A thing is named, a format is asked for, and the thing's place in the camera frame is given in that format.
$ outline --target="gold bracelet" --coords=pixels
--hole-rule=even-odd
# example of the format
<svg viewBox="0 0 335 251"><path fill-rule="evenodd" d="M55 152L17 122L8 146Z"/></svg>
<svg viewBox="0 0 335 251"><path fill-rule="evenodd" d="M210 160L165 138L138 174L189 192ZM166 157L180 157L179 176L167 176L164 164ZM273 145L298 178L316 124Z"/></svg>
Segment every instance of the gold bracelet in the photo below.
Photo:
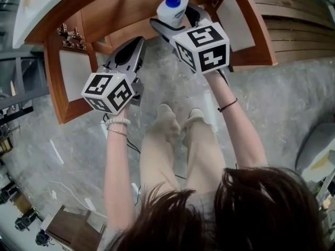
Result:
<svg viewBox="0 0 335 251"><path fill-rule="evenodd" d="M127 133L123 133L123 132L120 132L120 131L117 131L117 130L114 130L114 129L110 129L110 128L107 128L107 130L109 130L109 131L113 131L113 132L115 132L115 133L117 133L117 134L124 135L124 136L127 136L127 135L128 135Z"/></svg>

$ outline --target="white wall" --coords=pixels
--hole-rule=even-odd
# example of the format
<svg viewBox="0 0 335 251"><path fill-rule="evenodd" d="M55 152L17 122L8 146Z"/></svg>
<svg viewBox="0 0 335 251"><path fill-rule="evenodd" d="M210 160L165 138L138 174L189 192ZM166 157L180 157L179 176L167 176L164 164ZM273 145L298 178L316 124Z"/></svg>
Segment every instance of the white wall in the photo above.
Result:
<svg viewBox="0 0 335 251"><path fill-rule="evenodd" d="M20 232L15 229L15 220L22 216L21 212L11 202L0 205L0 231L4 233L8 240L21 251L63 251L61 246L54 240L49 247L42 247L35 243L37 233L40 231L41 221L36 219L30 226L30 231Z"/></svg>

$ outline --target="concrete floor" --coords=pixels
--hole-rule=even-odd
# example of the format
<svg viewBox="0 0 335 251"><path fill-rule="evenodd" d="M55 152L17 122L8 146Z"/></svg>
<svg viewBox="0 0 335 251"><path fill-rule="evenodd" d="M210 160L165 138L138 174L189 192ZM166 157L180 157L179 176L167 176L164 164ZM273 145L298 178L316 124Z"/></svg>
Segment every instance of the concrete floor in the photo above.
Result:
<svg viewBox="0 0 335 251"><path fill-rule="evenodd" d="M162 102L173 107L179 123L198 107L216 130L227 166L234 167L236 159L227 128L205 79L180 65L162 40L148 41L140 72L145 91L141 106L130 108L129 140L140 148L144 132ZM294 169L299 148L311 129L333 121L335 58L263 67L231 74L229 80L260 134L272 166ZM33 106L33 113L18 120L21 128L13 134L14 149L3 157L10 174L42 216L54 215L61 204L72 212L84 209L66 188L49 181L63 183L83 203L90 198L97 211L105 214L106 130L100 124L103 114L92 111L58 125L50 96L35 99ZM174 167L181 176L186 172L185 156L180 140ZM139 155L131 149L129 164L131 181L139 186ZM49 189L56 192L56 199ZM135 200L137 191L133 190L133 195ZM92 216L96 226L105 221Z"/></svg>

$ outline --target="beige pants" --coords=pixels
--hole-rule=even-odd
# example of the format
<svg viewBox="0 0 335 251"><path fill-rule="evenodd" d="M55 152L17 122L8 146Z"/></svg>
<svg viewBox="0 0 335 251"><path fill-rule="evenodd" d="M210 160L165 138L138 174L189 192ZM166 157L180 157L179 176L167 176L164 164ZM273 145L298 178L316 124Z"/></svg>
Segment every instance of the beige pants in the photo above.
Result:
<svg viewBox="0 0 335 251"><path fill-rule="evenodd" d="M187 189L197 193L215 191L225 168L224 156L212 126L203 118L188 119L184 127L187 135L183 144L187 147ZM168 190L180 190L173 172L174 141L181 128L175 114L159 115L142 141L140 158L141 187L144 191L162 184L158 194Z"/></svg>

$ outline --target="person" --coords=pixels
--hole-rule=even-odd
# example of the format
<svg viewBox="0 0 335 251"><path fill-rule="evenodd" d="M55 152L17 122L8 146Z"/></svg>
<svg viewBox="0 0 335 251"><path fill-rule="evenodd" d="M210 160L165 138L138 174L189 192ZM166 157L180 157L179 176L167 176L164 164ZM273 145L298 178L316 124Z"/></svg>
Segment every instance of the person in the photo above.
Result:
<svg viewBox="0 0 335 251"><path fill-rule="evenodd" d="M238 169L225 168L212 126L199 109L185 121L186 189L173 173L181 127L162 104L141 147L142 206L136 217L127 126L109 126L105 169L106 250L326 250L318 206L292 172L267 167L265 151L225 79L205 74L227 125ZM127 109L116 120L125 120Z"/></svg>

